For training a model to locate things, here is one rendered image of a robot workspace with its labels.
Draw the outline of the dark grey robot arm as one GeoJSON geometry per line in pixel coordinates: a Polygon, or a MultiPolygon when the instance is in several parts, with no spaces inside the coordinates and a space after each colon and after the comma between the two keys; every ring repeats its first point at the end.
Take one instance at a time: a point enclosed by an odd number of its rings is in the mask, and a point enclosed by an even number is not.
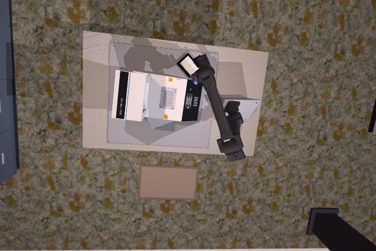
{"type": "Polygon", "coordinates": [[[213,67],[211,67],[207,55],[204,54],[195,57],[193,63],[199,68],[196,71],[197,79],[202,83],[207,92],[220,130],[221,138],[217,139],[220,152],[224,153],[231,162],[245,159],[246,156],[242,150],[244,146],[240,137],[240,127],[243,124],[243,118],[238,108],[240,102],[229,101],[224,109],[217,91],[214,77],[215,72],[213,67]],[[226,116],[225,112],[229,115],[226,116]],[[224,140],[228,139],[230,140],[224,142],[224,140]]]}

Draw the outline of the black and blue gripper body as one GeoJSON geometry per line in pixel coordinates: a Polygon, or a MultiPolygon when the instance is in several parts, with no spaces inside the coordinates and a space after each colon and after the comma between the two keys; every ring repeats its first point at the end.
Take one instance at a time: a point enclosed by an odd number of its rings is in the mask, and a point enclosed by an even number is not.
{"type": "MultiPolygon", "coordinates": [[[[191,74],[190,77],[192,78],[193,82],[195,82],[196,79],[197,79],[197,73],[195,72],[195,73],[191,74]]],[[[200,81],[198,79],[197,79],[197,81],[198,81],[198,83],[200,83],[200,81]]]]}

